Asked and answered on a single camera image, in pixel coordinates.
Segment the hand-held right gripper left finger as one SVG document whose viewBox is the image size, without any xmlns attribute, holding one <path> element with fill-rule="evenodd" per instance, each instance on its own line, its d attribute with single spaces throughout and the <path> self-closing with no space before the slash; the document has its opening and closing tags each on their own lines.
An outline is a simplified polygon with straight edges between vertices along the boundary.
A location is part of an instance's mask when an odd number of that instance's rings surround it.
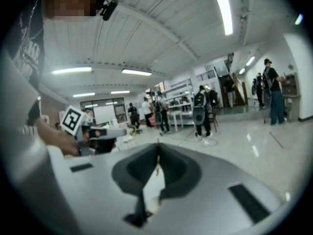
<svg viewBox="0 0 313 235">
<path fill-rule="evenodd" d="M 125 220 L 139 207 L 139 194 L 123 191 L 127 158 L 148 154 L 155 144 L 96 156 L 65 159 L 59 148 L 47 146 L 51 176 L 46 186 L 54 189 L 46 208 L 46 225 L 57 235 L 159 235 L 151 223 L 142 227 Z"/>
</svg>

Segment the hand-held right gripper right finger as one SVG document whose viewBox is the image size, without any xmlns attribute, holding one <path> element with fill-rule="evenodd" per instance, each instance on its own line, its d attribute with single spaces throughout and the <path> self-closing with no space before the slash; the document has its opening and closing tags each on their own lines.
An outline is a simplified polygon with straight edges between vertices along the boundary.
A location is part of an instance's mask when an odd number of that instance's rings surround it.
<svg viewBox="0 0 313 235">
<path fill-rule="evenodd" d="M 283 202 L 261 181 L 224 159 L 179 152 L 199 163 L 201 178 L 185 197 L 161 202 L 150 235 L 265 235 L 280 221 Z"/>
</svg>

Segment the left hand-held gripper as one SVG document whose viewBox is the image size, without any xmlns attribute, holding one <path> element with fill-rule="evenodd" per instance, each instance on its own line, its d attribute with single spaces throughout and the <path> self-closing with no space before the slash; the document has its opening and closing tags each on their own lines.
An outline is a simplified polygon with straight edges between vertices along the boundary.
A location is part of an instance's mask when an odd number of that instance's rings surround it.
<svg viewBox="0 0 313 235">
<path fill-rule="evenodd" d="M 67 134 L 67 148 L 74 156 L 110 153 L 118 137 L 127 134 L 123 128 L 98 128 L 86 112 L 70 105 L 61 120 L 61 129 Z"/>
</svg>

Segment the small golden spoon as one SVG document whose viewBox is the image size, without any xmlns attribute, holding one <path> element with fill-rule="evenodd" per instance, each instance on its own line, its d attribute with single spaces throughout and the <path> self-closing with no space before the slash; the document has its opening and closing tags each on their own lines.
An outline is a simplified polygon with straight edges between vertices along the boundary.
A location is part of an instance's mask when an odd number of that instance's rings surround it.
<svg viewBox="0 0 313 235">
<path fill-rule="evenodd" d="M 160 175 L 161 165 L 160 165 L 160 145 L 159 145 L 159 138 L 157 138 L 157 146 L 156 146 L 156 176 Z"/>
</svg>

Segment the person's left forearm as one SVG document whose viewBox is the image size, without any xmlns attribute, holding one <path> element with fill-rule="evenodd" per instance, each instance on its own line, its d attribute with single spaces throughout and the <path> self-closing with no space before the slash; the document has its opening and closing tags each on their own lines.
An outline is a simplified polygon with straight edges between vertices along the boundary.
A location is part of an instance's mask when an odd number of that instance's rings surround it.
<svg viewBox="0 0 313 235">
<path fill-rule="evenodd" d="M 41 118 L 34 121 L 40 138 L 47 144 L 61 149 L 64 155 L 78 156 L 79 152 L 73 136 L 66 132 L 55 130 Z"/>
</svg>

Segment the round white side table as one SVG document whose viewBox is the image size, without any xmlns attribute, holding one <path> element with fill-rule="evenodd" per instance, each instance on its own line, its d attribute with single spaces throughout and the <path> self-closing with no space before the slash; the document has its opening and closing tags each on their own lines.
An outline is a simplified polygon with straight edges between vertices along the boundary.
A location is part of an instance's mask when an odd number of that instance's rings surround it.
<svg viewBox="0 0 313 235">
<path fill-rule="evenodd" d="M 143 189 L 143 197 L 146 211 L 148 202 L 154 197 L 160 198 L 161 191 L 164 188 L 165 188 L 164 175 L 160 173 L 160 175 L 157 177 L 156 174 L 153 174 Z"/>
</svg>

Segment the white storage rack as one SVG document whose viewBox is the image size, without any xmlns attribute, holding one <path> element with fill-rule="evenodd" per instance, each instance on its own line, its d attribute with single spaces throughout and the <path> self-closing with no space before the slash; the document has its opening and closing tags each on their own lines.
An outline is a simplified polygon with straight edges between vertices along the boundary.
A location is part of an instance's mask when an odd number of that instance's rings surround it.
<svg viewBox="0 0 313 235">
<path fill-rule="evenodd" d="M 193 120 L 194 91 L 190 79 L 185 79 L 163 92 L 168 104 L 168 122 L 178 127 L 195 126 Z"/>
</svg>

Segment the brown staircase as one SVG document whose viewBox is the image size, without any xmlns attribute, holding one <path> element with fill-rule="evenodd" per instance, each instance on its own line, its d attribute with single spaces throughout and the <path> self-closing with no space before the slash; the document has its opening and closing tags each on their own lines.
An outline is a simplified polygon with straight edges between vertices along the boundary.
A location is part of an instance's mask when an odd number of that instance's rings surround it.
<svg viewBox="0 0 313 235">
<path fill-rule="evenodd" d="M 236 106 L 246 106 L 247 100 L 246 100 L 246 89 L 245 86 L 242 85 L 242 82 L 239 81 L 235 73 L 233 73 L 231 76 L 225 75 L 225 76 L 218 76 L 219 85 L 221 89 L 221 101 L 223 103 L 224 108 L 229 108 L 229 99 L 227 90 L 224 88 L 224 82 L 226 81 L 226 78 L 229 77 L 231 81 L 234 82 L 234 92 L 235 92 L 235 103 L 233 104 L 234 107 Z"/>
</svg>

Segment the grey cabinet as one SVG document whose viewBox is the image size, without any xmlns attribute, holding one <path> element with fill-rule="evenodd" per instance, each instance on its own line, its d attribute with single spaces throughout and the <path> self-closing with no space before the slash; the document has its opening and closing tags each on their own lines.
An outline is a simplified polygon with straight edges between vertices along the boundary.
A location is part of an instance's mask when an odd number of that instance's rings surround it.
<svg viewBox="0 0 313 235">
<path fill-rule="evenodd" d="M 300 87 L 297 73 L 286 75 L 286 81 L 282 83 L 282 94 L 287 112 L 287 119 L 290 122 L 298 121 L 300 113 Z"/>
</svg>

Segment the black printed t-shirt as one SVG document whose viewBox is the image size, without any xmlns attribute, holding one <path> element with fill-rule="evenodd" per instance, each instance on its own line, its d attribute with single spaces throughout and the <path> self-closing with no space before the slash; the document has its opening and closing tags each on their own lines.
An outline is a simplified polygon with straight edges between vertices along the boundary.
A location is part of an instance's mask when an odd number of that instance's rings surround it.
<svg viewBox="0 0 313 235">
<path fill-rule="evenodd" d="M 42 0 L 32 0 L 8 33 L 8 52 L 22 76 L 36 90 L 45 61 L 43 24 Z"/>
</svg>

